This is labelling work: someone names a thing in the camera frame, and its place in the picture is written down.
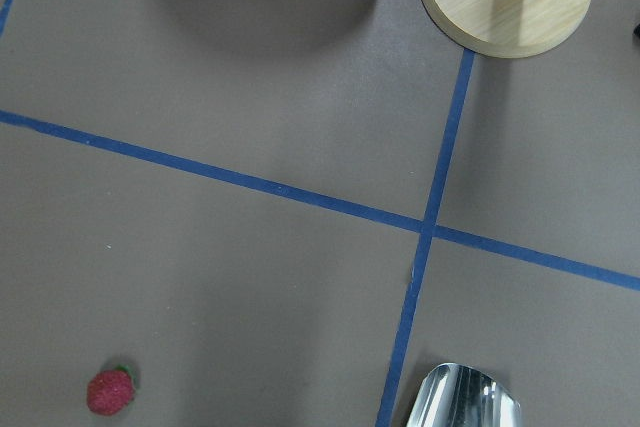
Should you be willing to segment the red strawberry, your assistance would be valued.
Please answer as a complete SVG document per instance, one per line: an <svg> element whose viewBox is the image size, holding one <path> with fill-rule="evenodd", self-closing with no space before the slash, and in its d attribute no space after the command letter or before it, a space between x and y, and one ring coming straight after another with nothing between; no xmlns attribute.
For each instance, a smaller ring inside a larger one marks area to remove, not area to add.
<svg viewBox="0 0 640 427"><path fill-rule="evenodd" d="M137 394L133 370L119 364L98 372L87 384L86 405L90 412L110 417L134 401Z"/></svg>

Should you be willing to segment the steel ice scoop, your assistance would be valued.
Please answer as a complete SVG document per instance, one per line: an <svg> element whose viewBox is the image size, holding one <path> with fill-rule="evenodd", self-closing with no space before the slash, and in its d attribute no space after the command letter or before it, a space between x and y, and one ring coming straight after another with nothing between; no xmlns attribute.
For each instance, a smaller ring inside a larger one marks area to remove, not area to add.
<svg viewBox="0 0 640 427"><path fill-rule="evenodd" d="M520 403L490 375L459 363L437 365L421 382L407 427L523 426Z"/></svg>

